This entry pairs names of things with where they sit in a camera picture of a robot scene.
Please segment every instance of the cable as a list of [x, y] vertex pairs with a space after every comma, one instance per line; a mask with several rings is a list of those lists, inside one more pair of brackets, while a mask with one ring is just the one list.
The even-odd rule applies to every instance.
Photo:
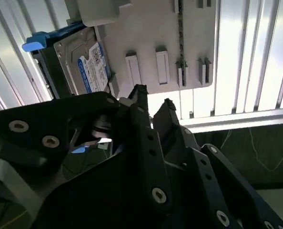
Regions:
[[11, 223], [13, 223], [14, 221], [17, 221], [19, 218], [21, 218], [22, 216], [24, 216], [27, 213], [27, 211], [22, 212], [21, 214], [19, 214], [18, 216], [16, 216], [15, 218], [13, 218], [12, 220], [8, 221], [7, 223], [5, 223], [4, 225], [2, 225], [0, 227], [0, 229], [4, 229], [6, 228], [8, 225], [10, 225]]
[[227, 133], [227, 135], [226, 135], [226, 138], [225, 138], [224, 142], [222, 143], [222, 145], [221, 145], [221, 147], [220, 147], [220, 149], [222, 149], [222, 147], [224, 146], [224, 144], [225, 144], [225, 142], [227, 141], [227, 139], [231, 136], [231, 134], [232, 134], [232, 130], [229, 130], [228, 133]]
[[257, 161], [259, 162], [259, 164], [262, 165], [267, 171], [269, 171], [269, 172], [275, 171], [275, 170], [279, 167], [279, 165], [283, 162], [283, 157], [282, 157], [281, 160], [278, 162], [278, 164], [275, 166], [275, 168], [269, 169], [262, 161], [259, 160], [259, 158], [258, 158], [258, 152], [257, 152], [257, 150], [256, 150], [256, 148], [255, 148], [255, 145], [254, 145], [254, 139], [253, 139], [252, 131], [251, 131], [250, 128], [248, 128], [248, 129], [249, 129], [250, 136], [251, 136], [251, 139], [252, 139], [252, 147], [253, 147], [253, 150], [254, 150], [254, 152], [255, 152], [255, 154], [256, 154], [256, 160], [257, 160]]

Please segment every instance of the white slot tab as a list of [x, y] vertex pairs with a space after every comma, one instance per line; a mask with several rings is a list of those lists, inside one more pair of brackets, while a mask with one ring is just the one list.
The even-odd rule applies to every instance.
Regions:
[[156, 52], [157, 70], [159, 74], [159, 83], [167, 84], [170, 82], [168, 52]]
[[133, 86], [141, 84], [140, 68], [138, 66], [136, 54], [127, 54], [126, 56], [127, 70], [129, 78], [132, 80]]

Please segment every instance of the black cable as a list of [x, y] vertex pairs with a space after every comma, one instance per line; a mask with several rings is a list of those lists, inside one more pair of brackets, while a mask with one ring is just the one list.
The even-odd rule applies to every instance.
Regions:
[[3, 207], [3, 209], [2, 209], [2, 211], [1, 211], [1, 214], [0, 214], [0, 223], [3, 220], [7, 210], [9, 209], [9, 207], [10, 207], [10, 203], [6, 202], [4, 207]]

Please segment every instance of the dark green floor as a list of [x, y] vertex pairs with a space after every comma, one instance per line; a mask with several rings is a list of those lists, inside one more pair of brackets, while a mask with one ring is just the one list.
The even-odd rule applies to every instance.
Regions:
[[[283, 187], [283, 125], [232, 130], [221, 151], [255, 187]], [[200, 145], [221, 147], [228, 131], [196, 134]]]

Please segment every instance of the blue hard drive label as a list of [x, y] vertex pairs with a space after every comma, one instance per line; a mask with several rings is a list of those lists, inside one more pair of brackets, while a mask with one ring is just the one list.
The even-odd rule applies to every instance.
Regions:
[[89, 59], [78, 59], [78, 66], [88, 93], [103, 91], [108, 84], [110, 71], [98, 43], [89, 50]]
[[88, 80], [88, 77], [86, 76], [86, 73], [85, 73], [85, 70], [84, 70], [84, 66], [83, 66], [83, 63], [82, 63], [81, 59], [78, 59], [78, 66], [79, 66], [79, 70], [80, 70], [81, 76], [83, 78], [84, 85], [86, 87], [86, 91], [88, 93], [91, 93], [92, 89], [90, 87], [89, 80]]

